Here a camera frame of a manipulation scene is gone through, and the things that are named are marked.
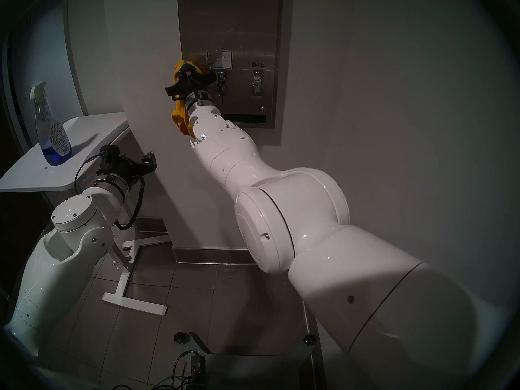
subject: bottle label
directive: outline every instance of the bottle label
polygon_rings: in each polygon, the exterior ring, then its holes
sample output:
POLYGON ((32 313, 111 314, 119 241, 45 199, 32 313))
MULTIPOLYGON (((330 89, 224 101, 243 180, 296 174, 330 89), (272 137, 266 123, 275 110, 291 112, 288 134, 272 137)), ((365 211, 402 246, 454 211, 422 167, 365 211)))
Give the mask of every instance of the bottle label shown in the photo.
POLYGON ((49 130, 50 143, 58 155, 67 155, 70 151, 70 142, 65 129, 59 121, 55 121, 49 130))

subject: metal plate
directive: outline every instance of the metal plate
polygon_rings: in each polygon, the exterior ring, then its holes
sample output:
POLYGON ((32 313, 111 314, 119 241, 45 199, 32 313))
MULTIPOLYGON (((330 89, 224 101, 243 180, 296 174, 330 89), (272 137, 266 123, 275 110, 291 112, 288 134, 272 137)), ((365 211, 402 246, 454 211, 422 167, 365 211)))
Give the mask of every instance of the metal plate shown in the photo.
MULTIPOLYGON (((185 60, 207 72, 223 50, 232 51, 232 69, 225 70, 226 94, 220 112, 239 125, 274 127, 282 0, 178 3, 185 60), (262 71, 261 97, 253 96, 255 71, 262 71)), ((214 91, 211 94, 219 106, 221 99, 214 91)))

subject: white metal bracket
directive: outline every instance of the white metal bracket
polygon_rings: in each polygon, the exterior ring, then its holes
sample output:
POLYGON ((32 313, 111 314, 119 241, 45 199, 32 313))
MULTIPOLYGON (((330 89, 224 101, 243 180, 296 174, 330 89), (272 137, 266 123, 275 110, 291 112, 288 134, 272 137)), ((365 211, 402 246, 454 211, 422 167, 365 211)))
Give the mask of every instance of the white metal bracket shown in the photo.
POLYGON ((139 254, 139 248, 141 246, 149 246, 151 244, 159 244, 159 243, 168 243, 171 242, 169 235, 163 236, 155 236, 152 238, 144 238, 137 240, 129 240, 123 243, 123 249, 130 249, 130 253, 128 256, 124 256, 121 250, 117 247, 116 244, 112 247, 112 250, 109 251, 109 254, 114 260, 119 260, 124 269, 121 273, 121 277, 119 278, 118 287, 115 290, 115 293, 105 292, 103 295, 103 301, 112 303, 114 305, 118 305, 121 307, 126 307, 127 309, 134 309, 144 311, 145 313, 152 313, 153 315, 164 316, 167 311, 167 307, 165 305, 158 305, 157 303, 150 303, 144 301, 138 301, 137 299, 131 299, 129 297, 125 297, 126 289, 128 287, 128 282, 130 280, 130 276, 132 275, 132 270, 136 265, 137 255, 139 254))

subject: baseboard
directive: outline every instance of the baseboard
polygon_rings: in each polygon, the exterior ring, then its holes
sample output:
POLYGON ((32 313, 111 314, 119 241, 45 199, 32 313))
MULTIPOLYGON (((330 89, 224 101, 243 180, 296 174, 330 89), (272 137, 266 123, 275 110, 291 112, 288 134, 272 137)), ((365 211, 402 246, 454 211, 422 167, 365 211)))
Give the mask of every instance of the baseboard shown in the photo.
POLYGON ((181 264, 255 264, 249 250, 233 249, 176 249, 181 264))
MULTIPOLYGON (((167 233, 162 218, 138 217, 134 222, 136 230, 150 236, 167 233)), ((255 264, 247 248, 243 249, 216 249, 216 248, 176 248, 173 247, 177 262, 181 264, 255 264)))

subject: dispenser label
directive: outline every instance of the dispenser label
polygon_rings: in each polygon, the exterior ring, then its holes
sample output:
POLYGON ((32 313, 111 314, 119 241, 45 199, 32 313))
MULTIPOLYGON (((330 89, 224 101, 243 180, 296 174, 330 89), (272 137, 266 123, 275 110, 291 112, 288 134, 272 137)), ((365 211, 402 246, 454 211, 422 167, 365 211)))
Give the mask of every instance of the dispenser label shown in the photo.
POLYGON ((220 57, 215 60, 213 68, 217 70, 231 70, 233 68, 233 52, 222 50, 220 57))

